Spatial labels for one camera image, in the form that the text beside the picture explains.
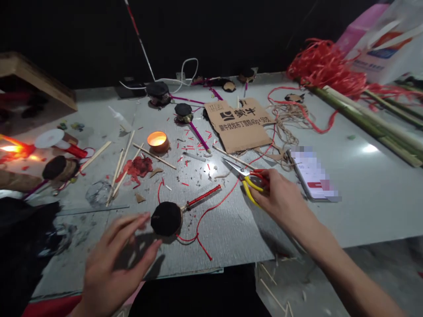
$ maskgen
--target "right hand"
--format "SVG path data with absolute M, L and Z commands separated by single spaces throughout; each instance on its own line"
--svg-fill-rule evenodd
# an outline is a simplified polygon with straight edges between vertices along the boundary
M 264 170 L 261 175 L 270 181 L 270 195 L 264 196 L 250 188 L 251 195 L 284 230 L 297 238 L 309 226 L 319 223 L 304 201 L 297 185 L 275 169 Z

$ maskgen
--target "paper scrap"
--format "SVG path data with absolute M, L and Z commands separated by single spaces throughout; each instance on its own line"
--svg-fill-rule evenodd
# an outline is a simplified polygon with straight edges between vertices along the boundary
M 204 105 L 227 153 L 272 143 L 263 126 L 274 124 L 275 120 L 254 98 L 240 101 L 242 108 L 239 109 L 230 107 L 226 100 Z

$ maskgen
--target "hand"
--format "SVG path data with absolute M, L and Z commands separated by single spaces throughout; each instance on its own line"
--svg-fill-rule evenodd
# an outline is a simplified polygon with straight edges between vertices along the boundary
M 261 175 L 269 178 L 270 195 L 264 196 L 250 188 L 251 195 L 282 228 L 297 238 L 308 226 L 319 223 L 297 185 L 275 169 L 264 170 Z
M 162 241 L 150 245 L 133 269 L 113 271 L 113 267 L 124 246 L 134 242 L 135 231 L 145 229 L 149 218 L 150 213 L 125 216 L 116 219 L 106 230 L 88 256 L 82 300 L 72 317 L 111 316 L 136 291 L 155 261 Z

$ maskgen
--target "floor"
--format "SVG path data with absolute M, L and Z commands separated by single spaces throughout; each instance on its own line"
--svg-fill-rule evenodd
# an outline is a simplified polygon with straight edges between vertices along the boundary
M 355 263 L 391 295 L 408 316 L 423 311 L 423 237 L 376 243 L 346 250 Z M 301 262 L 263 263 L 277 286 L 258 263 L 257 293 L 272 316 L 290 316 L 282 311 L 260 282 L 263 279 L 285 308 L 289 301 L 293 316 L 349 316 L 323 272 L 310 258 Z

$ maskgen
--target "white cable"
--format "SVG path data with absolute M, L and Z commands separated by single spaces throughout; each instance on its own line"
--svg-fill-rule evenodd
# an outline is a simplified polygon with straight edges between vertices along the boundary
M 184 85 L 184 86 L 191 86 L 191 84 L 193 83 L 193 80 L 194 80 L 194 78 L 195 78 L 195 76 L 197 75 L 197 71 L 198 71 L 198 59 L 196 59 L 196 58 L 190 58 L 190 59 L 186 59 L 185 61 L 184 61 L 184 63 L 182 63 L 182 69 L 181 69 L 181 76 L 184 74 L 184 66 L 185 66 L 185 63 L 186 62 L 189 62 L 189 61 L 192 61 L 192 60 L 195 60 L 195 61 L 197 61 L 197 67 L 195 68 L 195 73 L 194 73 L 194 75 L 193 75 L 193 77 L 191 78 L 191 81 L 189 82 L 189 84 L 186 84 L 186 83 L 184 83 L 183 81 L 180 81 L 180 80 L 178 80 L 178 79 L 172 79 L 172 78 L 161 78 L 161 79 L 157 79 L 157 80 L 155 80 L 156 82 L 157 81 L 176 81 L 176 82 L 178 82 L 178 83 L 181 83 L 180 85 L 179 85 L 179 87 L 178 87 L 178 89 L 176 89 L 174 92 L 171 92 L 171 94 L 174 94 L 174 93 L 177 93 L 181 88 L 182 88 L 182 85 Z M 130 90 L 138 90 L 138 89 L 147 89 L 147 87 L 140 87 L 140 88 L 131 88 L 131 87 L 128 87 L 128 86 L 126 86 L 124 83 L 122 83 L 121 81 L 119 81 L 121 84 L 122 84 L 122 86 L 123 87 L 125 87 L 125 88 L 127 88 L 127 89 L 130 89 Z
M 130 89 L 130 90 L 147 89 L 147 87 L 131 88 L 131 87 L 126 86 L 126 85 L 125 85 L 124 83 L 122 83 L 121 81 L 119 81 L 119 82 L 122 84 L 122 86 L 123 86 L 123 87 L 125 87 L 125 88 L 127 88 L 127 89 Z
M 176 82 L 181 83 L 179 85 L 178 89 L 176 89 L 174 92 L 171 92 L 171 94 L 177 93 L 182 88 L 182 85 L 184 85 L 184 86 L 190 86 L 192 84 L 194 78 L 195 78 L 195 75 L 197 75 L 197 71 L 198 71 L 198 59 L 196 59 L 196 58 L 186 59 L 184 61 L 184 63 L 182 63 L 182 69 L 181 69 L 181 76 L 183 76 L 185 63 L 186 62 L 189 62 L 189 61 L 192 61 L 192 60 L 197 61 L 197 67 L 195 68 L 195 73 L 194 73 L 193 77 L 191 78 L 191 81 L 189 82 L 189 84 L 186 84 L 183 81 L 180 81 L 178 79 L 171 79 L 171 78 L 161 78 L 161 79 L 157 79 L 156 81 L 164 81 L 164 80 L 167 80 L 167 81 L 176 81 Z

